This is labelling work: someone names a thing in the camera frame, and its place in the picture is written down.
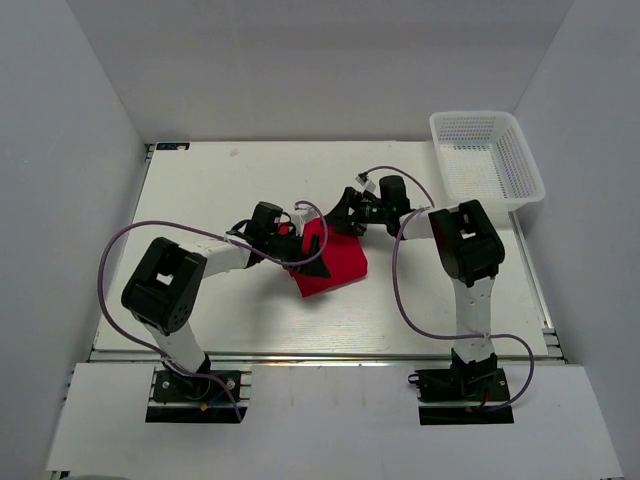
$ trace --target cable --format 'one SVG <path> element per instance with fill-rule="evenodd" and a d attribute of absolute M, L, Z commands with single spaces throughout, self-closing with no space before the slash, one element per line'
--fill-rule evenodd
<path fill-rule="evenodd" d="M 396 240 L 393 243 L 393 253 L 391 255 L 391 281 L 393 284 L 393 294 L 395 296 L 396 304 L 398 305 L 398 310 L 400 311 L 400 315 L 402 316 L 404 321 L 407 323 L 409 328 L 411 328 L 414 332 L 427 338 L 433 338 L 435 340 L 465 340 L 468 338 L 484 338 L 485 336 L 481 333 L 468 333 L 464 335 L 440 335 L 436 333 L 427 332 L 425 330 L 422 330 L 416 324 L 414 324 L 409 318 L 409 315 L 407 315 L 407 311 L 404 309 L 404 305 L 402 304 L 402 298 L 400 297 L 400 289 L 398 286 L 398 251 L 400 250 L 400 241 L 402 239 L 402 234 L 404 233 L 404 230 L 407 224 L 416 215 L 419 215 L 425 211 L 427 211 L 426 208 L 420 208 L 418 210 L 413 211 L 404 220 L 404 222 L 402 222 L 402 225 L 400 225 L 400 230 L 398 231 Z M 527 344 L 527 342 L 525 342 L 522 338 L 518 337 L 517 335 L 513 335 L 511 333 L 498 333 L 494 335 L 489 335 L 489 338 L 491 339 L 510 338 L 512 340 L 516 340 L 517 342 L 520 342 L 524 346 L 524 348 L 527 350 L 527 353 L 529 354 L 529 375 L 527 376 L 527 379 L 525 380 L 523 387 L 520 389 L 520 391 L 516 395 L 514 395 L 508 401 L 501 403 L 500 405 L 484 408 L 483 410 L 487 412 L 500 410 L 501 408 L 508 407 L 509 405 L 516 402 L 520 397 L 522 397 L 522 395 L 524 395 L 524 393 L 529 388 L 529 385 L 531 384 L 531 380 L 533 379 L 533 370 L 534 370 L 534 364 L 535 364 L 533 350 L 531 350 L 531 347 Z"/>
<path fill-rule="evenodd" d="M 379 165 L 377 167 L 370 168 L 369 170 L 365 170 L 362 173 L 364 173 L 365 175 L 368 175 L 371 172 L 375 172 L 376 170 L 392 170 L 392 171 L 397 172 L 397 173 L 399 173 L 401 175 L 404 175 L 409 180 L 411 180 L 413 183 L 415 183 L 416 186 L 420 190 L 422 190 L 422 193 L 424 193 L 425 197 L 427 197 L 427 199 L 429 200 L 429 203 L 431 203 L 431 208 L 436 208 L 436 202 L 433 201 L 433 198 L 431 197 L 431 195 L 429 194 L 427 189 L 413 175 L 410 175 L 407 172 L 405 172 L 404 170 L 400 170 L 398 167 L 393 167 L 391 165 Z"/>
<path fill-rule="evenodd" d="M 229 243 L 237 246 L 237 247 L 249 250 L 250 252 L 255 253 L 256 255 L 260 255 L 261 257 L 265 258 L 266 260 L 269 260 L 269 261 L 271 261 L 271 262 L 273 262 L 273 263 L 275 263 L 277 265 L 281 265 L 283 267 L 297 267 L 297 266 L 300 266 L 300 265 L 305 265 L 307 263 L 313 262 L 316 258 L 318 258 L 318 257 L 320 257 L 322 255 L 322 253 L 324 252 L 324 249 L 327 246 L 327 243 L 329 241 L 329 227 L 327 226 L 327 222 L 324 219 L 324 216 L 322 215 L 322 212 L 313 203 L 308 202 L 306 200 L 301 200 L 299 202 L 296 202 L 295 206 L 297 207 L 298 205 L 307 205 L 307 206 L 311 207 L 313 210 L 315 210 L 316 214 L 320 217 L 320 219 L 322 221 L 322 227 L 324 229 L 324 242 L 322 244 L 322 247 L 320 247 L 320 250 L 315 255 L 313 255 L 313 256 L 305 259 L 305 260 L 301 260 L 299 262 L 281 262 L 277 258 L 274 258 L 274 257 L 272 257 L 270 255 L 267 255 L 266 253 L 262 253 L 259 250 L 251 247 L 250 245 L 246 245 L 246 244 L 244 244 L 242 242 L 238 242 L 238 241 L 232 240 L 232 239 L 227 239 L 227 241 Z M 126 227 L 118 230 L 113 235 L 113 237 L 111 237 L 111 239 L 107 242 L 107 245 L 104 247 L 104 251 L 102 252 L 102 256 L 100 257 L 100 263 L 98 265 L 98 279 L 97 279 L 97 293 L 98 293 L 98 303 L 100 304 L 100 310 L 102 310 L 102 314 L 104 315 L 104 318 L 107 320 L 109 325 L 111 325 L 111 327 L 116 332 L 118 332 L 120 335 L 122 335 L 127 340 L 130 340 L 133 343 L 136 343 L 136 344 L 138 344 L 138 345 L 140 345 L 142 347 L 148 348 L 148 349 L 154 351 L 155 353 L 159 354 L 160 357 L 162 358 L 162 360 L 166 361 L 167 364 L 169 365 L 169 367 L 172 370 L 175 370 L 179 374 L 184 375 L 186 377 L 203 378 L 205 380 L 214 381 L 215 383 L 220 385 L 222 390 L 224 390 L 224 393 L 227 395 L 227 397 L 229 397 L 229 400 L 231 401 L 231 404 L 233 405 L 233 409 L 236 412 L 236 416 L 238 417 L 238 421 L 242 422 L 242 414 L 240 413 L 240 409 L 238 408 L 238 404 L 236 403 L 235 399 L 233 398 L 233 394 L 231 393 L 229 388 L 227 388 L 227 385 L 226 385 L 225 382 L 220 380 L 215 375 L 207 375 L 207 374 L 203 374 L 203 373 L 193 373 L 193 372 L 189 372 L 188 370 L 184 369 L 183 367 L 181 367 L 180 365 L 178 365 L 177 363 L 172 361 L 171 358 L 169 357 L 169 355 L 167 355 L 167 353 L 165 353 L 164 350 L 162 350 L 161 348 L 159 348 L 159 347 L 157 347 L 157 346 L 155 346 L 155 345 L 153 345 L 153 344 L 151 344 L 149 342 L 145 342 L 144 340 L 141 340 L 141 339 L 135 337 L 134 335 L 131 335 L 129 332 L 127 332 L 122 327 L 120 327 L 120 325 L 118 325 L 116 323 L 115 319 L 111 316 L 111 313 L 109 312 L 109 309 L 107 308 L 107 301 L 106 301 L 106 298 L 105 298 L 105 288 L 104 288 L 104 270 L 105 270 L 105 266 L 107 264 L 107 258 L 109 257 L 109 253 L 111 252 L 111 249 L 113 248 L 114 244 L 118 241 L 118 239 L 120 239 L 120 237 L 122 237 L 125 233 L 127 233 L 127 232 L 129 232 L 129 231 L 131 231 L 131 230 L 133 230 L 135 228 L 145 227 L 145 226 L 149 226 L 149 225 L 177 228 L 179 230 L 184 230 L 184 231 L 187 231 L 187 232 L 197 233 L 199 235 L 204 235 L 205 237 L 213 238 L 215 240 L 220 240 L 221 242 L 225 241 L 225 238 L 222 235 L 218 235 L 216 233 L 207 232 L 206 230 L 200 230 L 199 228 L 189 227 L 187 225 L 182 225 L 180 223 L 167 222 L 165 220 L 144 220 L 142 222 L 137 222 L 137 223 L 132 223 L 131 225 L 127 225 Z"/>

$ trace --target gray wall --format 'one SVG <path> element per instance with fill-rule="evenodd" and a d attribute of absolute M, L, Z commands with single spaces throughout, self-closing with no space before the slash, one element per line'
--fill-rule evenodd
<path fill-rule="evenodd" d="M 69 0 L 143 138 L 423 139 L 513 111 L 572 0 Z"/>
<path fill-rule="evenodd" d="M 516 109 L 548 198 L 524 217 L 569 358 L 640 479 L 640 3 L 576 0 Z"/>
<path fill-rule="evenodd" d="M 64 0 L 0 2 L 0 468 L 41 478 L 95 274 L 128 220 L 142 141 Z"/>

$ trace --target folded red fabric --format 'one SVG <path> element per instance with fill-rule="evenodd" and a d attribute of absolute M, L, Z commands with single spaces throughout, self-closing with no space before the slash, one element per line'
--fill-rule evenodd
<path fill-rule="evenodd" d="M 315 218 L 304 226 L 302 248 L 309 251 L 311 235 L 320 235 L 320 244 L 324 242 L 324 229 L 319 218 Z M 322 259 L 331 273 L 331 278 L 306 277 L 290 272 L 295 278 L 302 297 L 333 290 L 360 280 L 367 275 L 367 257 L 360 246 L 358 237 L 341 235 L 329 227 L 329 242 L 322 253 Z"/>

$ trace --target white plastic basket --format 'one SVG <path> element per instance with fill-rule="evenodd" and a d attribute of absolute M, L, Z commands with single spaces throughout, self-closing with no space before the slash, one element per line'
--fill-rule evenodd
<path fill-rule="evenodd" d="M 513 211 L 544 198 L 538 167 L 516 118 L 506 112 L 442 112 L 429 119 L 447 195 Z"/>

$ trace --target purple cable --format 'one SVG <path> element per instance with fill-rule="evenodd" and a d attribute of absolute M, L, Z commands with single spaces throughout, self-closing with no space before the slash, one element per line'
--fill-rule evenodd
<path fill-rule="evenodd" d="M 402 234 L 404 233 L 405 227 L 408 225 L 408 223 L 416 215 L 419 215 L 426 211 L 427 211 L 426 208 L 420 208 L 412 212 L 404 220 L 404 222 L 402 222 L 402 225 L 400 225 L 398 236 L 396 237 L 396 240 L 393 244 L 393 253 L 391 255 L 391 280 L 393 283 L 393 294 L 395 296 L 396 304 L 398 305 L 398 310 L 400 311 L 400 315 L 402 316 L 404 321 L 407 323 L 407 325 L 409 325 L 409 328 L 411 328 L 414 332 L 424 337 L 433 338 L 435 340 L 465 340 L 468 338 L 484 338 L 484 335 L 481 333 L 468 333 L 464 335 L 439 335 L 439 334 L 427 332 L 425 330 L 422 330 L 415 323 L 413 323 L 409 318 L 409 315 L 407 315 L 407 311 L 404 309 L 404 305 L 402 304 L 402 299 L 400 298 L 400 288 L 398 286 L 398 251 L 400 250 L 400 242 L 402 239 Z M 500 410 L 501 408 L 508 407 L 509 405 L 516 402 L 520 397 L 522 397 L 522 395 L 524 395 L 524 393 L 529 388 L 529 385 L 531 384 L 531 380 L 533 379 L 533 370 L 534 370 L 534 363 L 535 363 L 534 355 L 533 355 L 533 351 L 531 350 L 531 347 L 527 344 L 527 342 L 525 342 L 522 338 L 518 337 L 517 335 L 513 335 L 511 333 L 497 333 L 494 335 L 489 335 L 489 338 L 492 338 L 492 339 L 493 338 L 495 339 L 511 338 L 512 340 L 516 340 L 517 342 L 520 342 L 524 346 L 524 348 L 527 350 L 527 353 L 529 354 L 529 375 L 527 376 L 527 379 L 524 382 L 523 387 L 520 389 L 520 391 L 516 395 L 514 395 L 512 398 L 510 398 L 506 402 L 501 403 L 500 405 L 483 408 L 484 411 Z"/>
<path fill-rule="evenodd" d="M 327 226 L 327 222 L 324 219 L 324 216 L 322 215 L 322 212 L 313 203 L 308 202 L 306 200 L 300 200 L 299 202 L 296 202 L 295 205 L 296 205 L 296 207 L 298 205 L 307 205 L 307 206 L 311 207 L 313 210 L 315 210 L 316 214 L 318 214 L 318 216 L 320 217 L 320 220 L 322 221 L 322 227 L 324 229 L 324 242 L 322 243 L 322 247 L 320 247 L 320 250 L 315 255 L 307 258 L 306 260 L 301 260 L 299 262 L 282 262 L 282 261 L 278 260 L 277 258 L 274 258 L 274 257 L 272 257 L 270 255 L 267 255 L 266 253 L 263 253 L 263 252 L 255 249 L 255 248 L 251 247 L 250 245 L 246 245 L 246 244 L 244 244 L 242 242 L 238 242 L 238 241 L 232 240 L 230 238 L 227 238 L 225 240 L 225 237 L 223 237 L 222 235 L 218 235 L 216 233 L 207 232 L 205 230 L 200 230 L 198 228 L 189 227 L 187 225 L 182 225 L 180 223 L 167 222 L 167 221 L 164 221 L 164 220 L 145 220 L 145 221 L 142 221 L 142 222 L 132 223 L 131 225 L 127 225 L 126 227 L 118 230 L 113 235 L 113 237 L 111 237 L 111 239 L 107 242 L 107 245 L 104 247 L 104 251 L 102 252 L 102 257 L 100 257 L 100 263 L 98 265 L 98 282 L 97 282 L 98 303 L 100 304 L 100 310 L 102 310 L 102 314 L 104 315 L 104 318 L 107 319 L 107 322 L 109 323 L 109 325 L 111 325 L 111 327 L 116 332 L 118 332 L 120 335 L 125 337 L 127 340 L 130 340 L 133 343 L 137 343 L 138 345 L 146 347 L 146 348 L 148 348 L 150 350 L 153 350 L 157 354 L 159 354 L 160 357 L 162 358 L 162 360 L 165 360 L 167 363 L 169 363 L 170 367 L 173 370 L 175 370 L 176 372 L 180 373 L 181 375 L 184 375 L 186 377 L 193 377 L 193 378 L 204 378 L 205 380 L 214 381 L 218 385 L 220 385 L 220 387 L 222 388 L 224 393 L 227 395 L 227 397 L 229 397 L 229 400 L 231 401 L 231 404 L 233 405 L 233 409 L 236 412 L 236 416 L 238 417 L 238 422 L 242 422 L 242 413 L 240 413 L 240 409 L 238 408 L 238 404 L 236 403 L 235 399 L 233 398 L 233 394 L 231 393 L 231 390 L 229 390 L 229 388 L 227 388 L 227 385 L 222 380 L 220 380 L 215 375 L 207 375 L 207 374 L 203 374 L 203 373 L 189 372 L 188 370 L 182 368 L 177 363 L 173 362 L 171 360 L 171 358 L 169 357 L 169 355 L 167 355 L 161 348 L 159 348 L 156 345 L 153 345 L 153 344 L 151 344 L 149 342 L 145 342 L 144 340 L 141 340 L 141 339 L 131 335 L 129 332 L 124 330 L 122 327 L 120 327 L 120 325 L 118 325 L 116 323 L 115 319 L 111 316 L 111 313 L 109 313 L 109 309 L 107 308 L 107 301 L 105 299 L 105 293 L 104 293 L 104 290 L 105 290 L 104 289 L 104 270 L 105 270 L 105 265 L 107 264 L 107 258 L 109 257 L 109 253 L 111 252 L 111 249 L 113 248 L 113 245 L 118 241 L 118 239 L 120 237 L 122 237 L 125 233 L 133 230 L 134 228 L 145 227 L 145 226 L 149 226 L 149 225 L 177 228 L 179 230 L 185 230 L 187 232 L 197 233 L 197 234 L 200 234 L 200 235 L 204 235 L 205 237 L 213 238 L 215 240 L 220 240 L 221 242 L 227 241 L 227 242 L 229 242 L 229 243 L 231 243 L 231 244 L 233 244 L 233 245 L 235 245 L 237 247 L 249 250 L 250 252 L 255 253 L 256 255 L 260 255 L 261 257 L 265 258 L 266 260 L 269 260 L 269 261 L 271 261 L 271 262 L 273 262 L 273 263 L 275 263 L 277 265 L 281 265 L 283 267 L 297 267 L 297 266 L 300 266 L 300 265 L 305 265 L 307 263 L 313 262 L 316 258 L 320 257 L 322 255 L 322 253 L 324 252 L 324 249 L 327 247 L 327 243 L 329 241 L 329 227 Z"/>
<path fill-rule="evenodd" d="M 433 198 L 431 198 L 431 195 L 429 195 L 429 192 L 427 191 L 427 189 L 424 188 L 424 185 L 422 185 L 422 183 L 420 183 L 413 175 L 410 175 L 404 170 L 400 170 L 398 167 L 393 167 L 391 165 L 379 165 L 377 167 L 370 168 L 369 170 L 366 170 L 363 173 L 368 175 L 371 172 L 375 172 L 376 170 L 392 170 L 394 172 L 398 172 L 400 175 L 404 175 L 413 183 L 415 183 L 420 190 L 422 190 L 422 193 L 424 193 L 424 195 L 427 197 L 427 199 L 431 203 L 431 208 L 436 208 L 436 202 L 433 201 Z"/>

